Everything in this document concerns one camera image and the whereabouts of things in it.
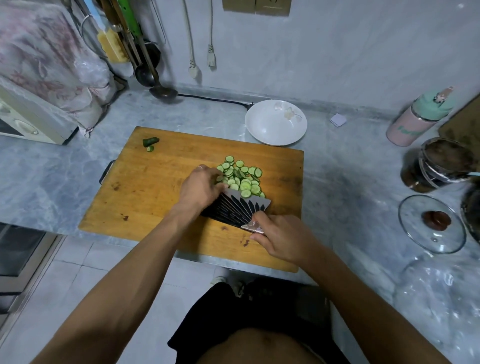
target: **gray countertop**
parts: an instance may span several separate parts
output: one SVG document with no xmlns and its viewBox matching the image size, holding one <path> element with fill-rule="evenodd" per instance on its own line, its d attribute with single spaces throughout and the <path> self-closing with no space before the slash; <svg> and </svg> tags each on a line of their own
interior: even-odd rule
<svg viewBox="0 0 480 364">
<path fill-rule="evenodd" d="M 90 139 L 77 134 L 68 145 L 56 146 L 0 136 L 0 221 L 95 241 L 134 246 L 136 242 L 78 230 L 77 226 L 100 185 L 107 164 L 120 153 L 135 126 L 198 135 L 256 141 L 244 125 L 245 108 L 198 99 L 165 105 L 148 91 L 127 91 L 112 105 Z M 400 180 L 409 148 L 385 137 L 388 121 L 365 111 L 346 115 L 336 128 L 331 114 L 303 110 L 306 135 L 291 146 L 304 155 L 304 222 L 323 244 L 333 247 L 348 266 L 385 300 L 392 303 L 403 269 L 426 252 L 402 231 L 399 203 L 414 194 Z M 436 136 L 431 129 L 410 148 Z M 458 211 L 462 186 L 447 186 L 431 195 Z M 480 255 L 469 237 L 458 255 Z M 302 271 L 286 273 L 226 259 L 182 255 L 188 259 L 304 283 Z M 344 349 L 346 331 L 335 330 Z"/>
</svg>

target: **pink water bottle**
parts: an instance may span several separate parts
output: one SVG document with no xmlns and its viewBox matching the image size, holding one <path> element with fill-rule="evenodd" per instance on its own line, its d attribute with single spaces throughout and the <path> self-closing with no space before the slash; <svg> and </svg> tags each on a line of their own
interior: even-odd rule
<svg viewBox="0 0 480 364">
<path fill-rule="evenodd" d="M 387 130 L 387 138 L 398 146 L 409 146 L 437 121 L 447 116 L 455 107 L 455 102 L 448 95 L 453 87 L 440 92 L 426 92 Z"/>
</svg>

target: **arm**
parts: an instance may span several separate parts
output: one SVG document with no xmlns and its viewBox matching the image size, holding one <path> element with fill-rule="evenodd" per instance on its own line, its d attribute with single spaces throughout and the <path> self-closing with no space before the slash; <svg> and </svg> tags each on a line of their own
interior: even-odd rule
<svg viewBox="0 0 480 364">
<path fill-rule="evenodd" d="M 225 188 L 205 165 L 184 181 L 179 202 L 85 296 L 32 364 L 111 364 L 143 321 L 175 253 L 200 212 Z"/>
<path fill-rule="evenodd" d="M 265 236 L 254 234 L 270 255 L 305 270 L 333 302 L 371 364 L 448 364 L 401 314 L 363 283 L 294 216 L 257 212 Z"/>
</svg>

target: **microwave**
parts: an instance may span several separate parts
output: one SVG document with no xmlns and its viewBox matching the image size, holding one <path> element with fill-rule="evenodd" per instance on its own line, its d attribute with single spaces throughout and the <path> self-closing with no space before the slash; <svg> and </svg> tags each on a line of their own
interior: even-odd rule
<svg viewBox="0 0 480 364">
<path fill-rule="evenodd" d="M 0 135 L 63 144 L 76 128 L 71 121 L 59 122 L 33 101 L 0 86 Z"/>
</svg>

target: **bare stomach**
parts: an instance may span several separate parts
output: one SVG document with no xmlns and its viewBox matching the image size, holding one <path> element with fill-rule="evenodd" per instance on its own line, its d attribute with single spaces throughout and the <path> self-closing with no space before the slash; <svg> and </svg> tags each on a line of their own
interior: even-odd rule
<svg viewBox="0 0 480 364">
<path fill-rule="evenodd" d="M 244 328 L 209 349 L 197 364 L 321 364 L 323 360 L 292 339 L 275 332 Z"/>
</svg>

